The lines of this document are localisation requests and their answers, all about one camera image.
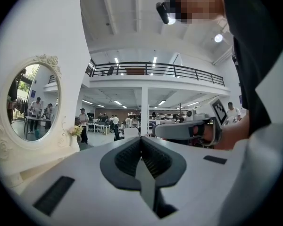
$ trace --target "flower vase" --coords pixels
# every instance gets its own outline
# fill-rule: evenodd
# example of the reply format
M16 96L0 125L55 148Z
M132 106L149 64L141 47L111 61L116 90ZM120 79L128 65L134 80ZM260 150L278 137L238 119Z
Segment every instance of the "flower vase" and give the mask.
M75 148L76 151L80 151L80 147L79 147L79 144L77 142L77 136L71 136L71 144L70 144L71 147Z

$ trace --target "white ceiling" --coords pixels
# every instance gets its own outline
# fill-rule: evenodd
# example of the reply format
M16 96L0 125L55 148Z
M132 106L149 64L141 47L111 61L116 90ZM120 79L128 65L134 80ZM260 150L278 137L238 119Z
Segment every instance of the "white ceiling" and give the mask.
M138 108L142 104L141 88L89 88L81 89L81 92L84 93L83 99L93 103L95 107L102 105L107 108L122 109L122 105L125 105L127 108ZM155 107L162 100L166 100L160 107L178 108L179 103L185 106L192 102L201 102L213 96L215 95L201 94L190 90L152 88L148 90L148 104L150 107ZM122 105L116 104L114 100L117 100Z
M88 47L103 38L122 36L129 33L158 34L172 40L181 40L183 45L191 49L203 50L212 61L221 57L230 47L232 36L228 32L226 20L209 21L199 24L165 25L161 21L156 3L164 0L81 0L81 11L84 32ZM214 42L214 36L222 33L225 41ZM162 51L155 48L161 63L169 63L176 48ZM91 54L97 64L114 62L118 57L120 61L152 61L154 49L123 48L117 51Z

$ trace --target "white column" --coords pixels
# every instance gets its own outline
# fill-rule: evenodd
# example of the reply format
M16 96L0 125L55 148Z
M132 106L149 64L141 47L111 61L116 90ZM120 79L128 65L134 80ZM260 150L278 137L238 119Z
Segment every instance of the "white column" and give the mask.
M146 135L148 128L148 87L141 89L141 136Z
M79 93L79 96L77 98L77 103L76 103L76 109L75 109L75 116L79 116L81 111L80 109L82 108L82 100L84 98L84 93L83 92L80 92Z

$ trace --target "black stripe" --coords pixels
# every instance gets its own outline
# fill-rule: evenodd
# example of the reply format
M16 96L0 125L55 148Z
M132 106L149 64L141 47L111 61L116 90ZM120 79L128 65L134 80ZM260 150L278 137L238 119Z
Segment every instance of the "black stripe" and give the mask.
M50 216L74 181L73 178L60 177L33 206Z

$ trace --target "chair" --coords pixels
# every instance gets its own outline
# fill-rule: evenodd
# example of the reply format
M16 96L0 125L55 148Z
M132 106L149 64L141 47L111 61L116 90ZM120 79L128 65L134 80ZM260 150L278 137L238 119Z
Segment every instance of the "chair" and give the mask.
M113 73L113 66L111 66L107 72L107 75L112 75Z

